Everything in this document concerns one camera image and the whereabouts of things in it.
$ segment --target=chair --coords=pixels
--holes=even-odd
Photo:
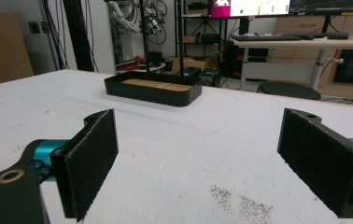
[[[289,82],[266,82],[262,83],[257,92],[272,95],[295,97],[307,100],[320,100],[321,94],[309,87]]]

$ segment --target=computer monitor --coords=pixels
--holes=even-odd
[[[290,15],[353,15],[353,0],[291,0]]]
[[[290,0],[211,0],[213,18],[269,17],[289,14]]]

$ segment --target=screw hole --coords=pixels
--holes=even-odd
[[[24,175],[24,171],[21,169],[10,170],[0,175],[0,184],[8,184],[15,180],[20,179]]]

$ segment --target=desk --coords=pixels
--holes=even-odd
[[[241,87],[244,90],[247,78],[271,78],[310,80],[311,88],[317,89],[327,49],[353,49],[353,40],[314,39],[301,41],[247,41],[234,44],[245,48],[241,73]],[[319,49],[315,64],[298,63],[248,63],[249,49]]]
[[[70,139],[83,118],[114,108],[120,154],[84,223],[353,223],[276,152],[285,107],[345,137],[353,107],[210,87],[173,107],[107,95],[107,77],[63,70],[0,84],[0,171],[31,141]],[[56,183],[41,190],[51,223],[76,223]]]

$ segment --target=white desk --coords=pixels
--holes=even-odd
[[[353,40],[314,39],[301,41],[247,41],[234,44],[245,48],[241,73],[241,87],[243,91],[247,78],[271,78],[292,80],[310,80],[311,88],[317,89],[322,73],[327,49],[353,49]],[[319,49],[317,62],[307,63],[248,63],[249,49]]]
[[[114,108],[120,154],[84,223],[353,223],[276,152],[285,107],[345,137],[353,137],[353,108],[209,87],[173,107],[107,95],[106,77],[64,70],[0,84],[0,171],[31,141],[69,139],[83,118]],[[41,189],[50,222],[75,223],[64,218],[56,184]]]

